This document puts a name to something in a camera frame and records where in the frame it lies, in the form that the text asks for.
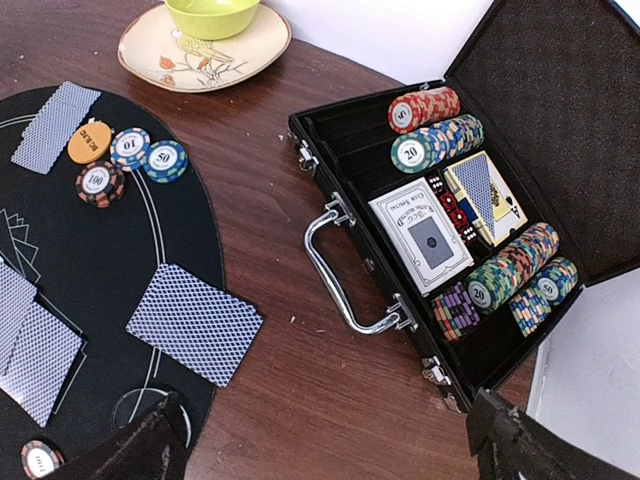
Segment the red dice in case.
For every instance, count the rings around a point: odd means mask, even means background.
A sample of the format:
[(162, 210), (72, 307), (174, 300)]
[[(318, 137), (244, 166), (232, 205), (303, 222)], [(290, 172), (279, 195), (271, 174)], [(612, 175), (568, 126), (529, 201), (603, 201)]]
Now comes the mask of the red dice in case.
[(477, 241), (476, 231), (445, 182), (438, 174), (428, 175), (426, 180), (464, 243), (473, 245)]

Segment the blue card seat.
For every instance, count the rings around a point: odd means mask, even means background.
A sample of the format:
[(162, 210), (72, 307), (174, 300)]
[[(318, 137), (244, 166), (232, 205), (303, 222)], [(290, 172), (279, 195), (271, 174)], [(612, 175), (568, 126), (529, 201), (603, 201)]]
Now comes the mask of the blue card seat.
[(27, 126), (11, 162), (48, 174), (100, 96), (99, 90), (62, 83)]
[(176, 264), (158, 266), (126, 331), (218, 387), (226, 387), (263, 324), (250, 303)]

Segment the blue card top seat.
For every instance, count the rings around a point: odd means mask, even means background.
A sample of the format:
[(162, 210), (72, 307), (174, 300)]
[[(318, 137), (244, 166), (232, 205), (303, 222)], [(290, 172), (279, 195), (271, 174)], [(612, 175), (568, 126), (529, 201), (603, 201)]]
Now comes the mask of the blue card top seat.
[(11, 162), (48, 174), (100, 96), (99, 90), (62, 83), (27, 126)]

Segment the black hundred chip top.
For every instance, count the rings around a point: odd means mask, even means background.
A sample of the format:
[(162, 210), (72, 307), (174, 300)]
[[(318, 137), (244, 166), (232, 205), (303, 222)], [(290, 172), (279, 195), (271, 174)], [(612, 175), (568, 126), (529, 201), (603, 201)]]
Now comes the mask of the black hundred chip top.
[(125, 176), (111, 162), (97, 160), (76, 177), (76, 193), (84, 202), (97, 208), (109, 208), (125, 190)]

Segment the boxed card deck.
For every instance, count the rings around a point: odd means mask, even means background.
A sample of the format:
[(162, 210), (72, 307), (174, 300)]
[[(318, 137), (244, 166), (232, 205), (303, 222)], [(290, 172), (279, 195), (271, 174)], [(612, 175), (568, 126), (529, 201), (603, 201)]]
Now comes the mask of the boxed card deck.
[(419, 178), (369, 202), (421, 296), (474, 265), (427, 181)]

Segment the clear dealer button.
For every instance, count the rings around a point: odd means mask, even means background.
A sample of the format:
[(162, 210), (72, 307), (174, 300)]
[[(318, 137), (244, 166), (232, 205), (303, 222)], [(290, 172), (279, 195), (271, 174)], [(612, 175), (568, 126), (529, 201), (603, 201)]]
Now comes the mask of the clear dealer button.
[(193, 429), (190, 415), (182, 403), (178, 393), (157, 387), (135, 388), (124, 393), (114, 404), (110, 416), (112, 433), (124, 428), (134, 420), (142, 417), (159, 403), (175, 394), (178, 399), (178, 420), (175, 422), (177, 435), (186, 449), (189, 449), (193, 439)]

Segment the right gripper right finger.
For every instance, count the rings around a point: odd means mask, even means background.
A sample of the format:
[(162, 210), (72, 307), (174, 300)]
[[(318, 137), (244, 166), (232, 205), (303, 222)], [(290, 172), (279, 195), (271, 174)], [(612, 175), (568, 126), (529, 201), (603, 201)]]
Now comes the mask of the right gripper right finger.
[(480, 480), (635, 477), (561, 439), (492, 390), (478, 390), (466, 427)]

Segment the purple chip row in case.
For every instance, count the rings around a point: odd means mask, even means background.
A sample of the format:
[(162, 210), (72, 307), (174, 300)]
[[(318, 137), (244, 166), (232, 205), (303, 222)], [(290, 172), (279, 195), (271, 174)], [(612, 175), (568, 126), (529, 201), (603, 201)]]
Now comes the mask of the purple chip row in case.
[(480, 323), (480, 315), (461, 282), (445, 290), (431, 301), (435, 319), (449, 342), (459, 341)]

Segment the round black poker mat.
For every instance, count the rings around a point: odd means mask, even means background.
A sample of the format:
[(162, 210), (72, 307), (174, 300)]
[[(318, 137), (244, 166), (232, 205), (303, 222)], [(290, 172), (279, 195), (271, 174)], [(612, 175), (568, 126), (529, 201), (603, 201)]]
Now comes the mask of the round black poker mat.
[(222, 287), (218, 230), (196, 168), (158, 184), (144, 173), (125, 178), (124, 194), (100, 209), (82, 201), (80, 166), (62, 155), (41, 175), (12, 162), (49, 87), (1, 101), (1, 255), (38, 288), (37, 301), (79, 329), (79, 369), (58, 411), (38, 426), (10, 397), (1, 399), (1, 475), (21, 479), (23, 445), (55, 444), (72, 460), (105, 441), (115, 407), (146, 408), (158, 390), (179, 393), (192, 431), (206, 422), (213, 385), (131, 336), (125, 329), (161, 263)]

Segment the beige bird plate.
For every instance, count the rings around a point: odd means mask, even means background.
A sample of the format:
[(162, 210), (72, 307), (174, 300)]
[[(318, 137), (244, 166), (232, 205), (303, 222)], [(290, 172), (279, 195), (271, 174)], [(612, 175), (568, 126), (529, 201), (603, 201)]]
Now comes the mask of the beige bird plate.
[(260, 73), (288, 48), (287, 20), (259, 6), (248, 27), (222, 40), (183, 34), (163, 4), (138, 17), (122, 34), (120, 64), (134, 76), (159, 88), (205, 93), (236, 85)]

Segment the orange big blind button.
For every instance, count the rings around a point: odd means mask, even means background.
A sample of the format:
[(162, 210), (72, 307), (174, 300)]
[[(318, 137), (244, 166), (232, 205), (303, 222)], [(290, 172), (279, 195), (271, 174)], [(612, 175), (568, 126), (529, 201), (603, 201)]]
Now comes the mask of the orange big blind button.
[(110, 147), (112, 129), (104, 122), (96, 121), (81, 126), (67, 145), (70, 159), (81, 165), (98, 160)]

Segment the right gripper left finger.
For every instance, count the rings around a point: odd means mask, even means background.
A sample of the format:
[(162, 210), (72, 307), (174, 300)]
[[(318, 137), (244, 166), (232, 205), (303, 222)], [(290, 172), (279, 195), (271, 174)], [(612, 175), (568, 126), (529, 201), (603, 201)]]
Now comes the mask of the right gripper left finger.
[(101, 445), (47, 477), (182, 480), (188, 460), (187, 433), (179, 395), (170, 393)]

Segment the mixed chip row in case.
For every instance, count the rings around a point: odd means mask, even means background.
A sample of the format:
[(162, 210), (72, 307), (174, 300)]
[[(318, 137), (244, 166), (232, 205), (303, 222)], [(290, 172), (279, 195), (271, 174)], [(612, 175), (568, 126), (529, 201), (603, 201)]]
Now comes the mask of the mixed chip row in case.
[(556, 254), (558, 232), (538, 222), (472, 271), (464, 281), (471, 301), (484, 314), (515, 295)]

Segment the loose card deck in case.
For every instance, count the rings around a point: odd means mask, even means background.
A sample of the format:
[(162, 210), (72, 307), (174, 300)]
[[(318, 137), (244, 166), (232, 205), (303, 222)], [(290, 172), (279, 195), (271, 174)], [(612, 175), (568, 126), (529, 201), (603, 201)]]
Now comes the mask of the loose card deck in case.
[(528, 219), (486, 151), (444, 169), (458, 205), (485, 242), (498, 247)]

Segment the blue ten chip top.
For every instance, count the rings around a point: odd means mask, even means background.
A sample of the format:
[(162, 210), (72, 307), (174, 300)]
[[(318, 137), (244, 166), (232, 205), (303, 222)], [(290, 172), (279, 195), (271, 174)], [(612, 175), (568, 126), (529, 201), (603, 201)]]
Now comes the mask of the blue ten chip top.
[(150, 145), (150, 135), (146, 130), (140, 127), (127, 128), (111, 142), (111, 163), (126, 172), (137, 170), (145, 162)]

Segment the black poker chip case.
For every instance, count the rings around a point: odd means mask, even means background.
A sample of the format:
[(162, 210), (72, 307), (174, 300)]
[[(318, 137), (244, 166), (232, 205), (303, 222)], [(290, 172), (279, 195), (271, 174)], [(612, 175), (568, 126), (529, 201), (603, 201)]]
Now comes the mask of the black poker chip case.
[[(639, 265), (639, 29), (611, 1), (494, 2), (443, 84), (485, 131), (483, 150), (530, 223), (559, 234), (581, 287)], [(289, 133), (326, 204), (304, 235), (312, 264), (356, 332), (405, 330), (427, 378), (449, 408), (467, 412), (478, 390), (496, 389), (577, 300), (573, 289), (530, 335), (507, 306), (459, 341), (448, 341), (383, 227), (374, 198), (410, 181), (391, 163), (387, 110), (396, 90), (291, 115)], [(379, 321), (360, 324), (316, 232), (345, 228), (390, 298)]]

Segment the green twenty chip row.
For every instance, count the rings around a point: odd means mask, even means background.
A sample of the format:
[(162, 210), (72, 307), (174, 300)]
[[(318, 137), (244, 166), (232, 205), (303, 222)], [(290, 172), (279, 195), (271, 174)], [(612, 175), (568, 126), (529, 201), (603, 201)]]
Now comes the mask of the green twenty chip row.
[(391, 146), (390, 158), (399, 171), (415, 174), (480, 147), (484, 138), (482, 122), (463, 114), (401, 135)]

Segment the blue fifty chip top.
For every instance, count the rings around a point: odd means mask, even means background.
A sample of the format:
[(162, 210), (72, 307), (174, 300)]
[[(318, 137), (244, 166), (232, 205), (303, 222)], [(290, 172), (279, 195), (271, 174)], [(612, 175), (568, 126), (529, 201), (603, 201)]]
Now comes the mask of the blue fifty chip top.
[(160, 140), (149, 147), (143, 169), (152, 181), (167, 184), (176, 181), (188, 165), (187, 152), (180, 143)]

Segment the blue fifty chip row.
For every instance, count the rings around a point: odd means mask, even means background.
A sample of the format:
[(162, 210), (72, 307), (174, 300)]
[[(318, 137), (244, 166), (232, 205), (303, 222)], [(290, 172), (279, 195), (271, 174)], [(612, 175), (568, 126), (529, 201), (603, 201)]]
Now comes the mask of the blue fifty chip row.
[(557, 257), (543, 267), (509, 301), (510, 312), (524, 337), (531, 335), (559, 306), (578, 283), (576, 265)]

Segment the red five chip row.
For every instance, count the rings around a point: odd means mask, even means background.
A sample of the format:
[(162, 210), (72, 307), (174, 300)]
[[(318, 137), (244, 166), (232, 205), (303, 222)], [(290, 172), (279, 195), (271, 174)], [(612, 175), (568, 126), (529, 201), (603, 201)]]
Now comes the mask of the red five chip row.
[(409, 92), (395, 98), (388, 108), (388, 123), (399, 134), (410, 133), (459, 114), (461, 102), (450, 87)]

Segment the green plastic bowl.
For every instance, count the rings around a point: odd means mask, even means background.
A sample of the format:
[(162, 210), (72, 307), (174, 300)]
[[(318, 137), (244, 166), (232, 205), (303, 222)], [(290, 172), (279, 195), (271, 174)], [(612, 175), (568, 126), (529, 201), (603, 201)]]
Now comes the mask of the green plastic bowl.
[(245, 30), (260, 5), (259, 0), (167, 0), (176, 27), (189, 36), (220, 40)]

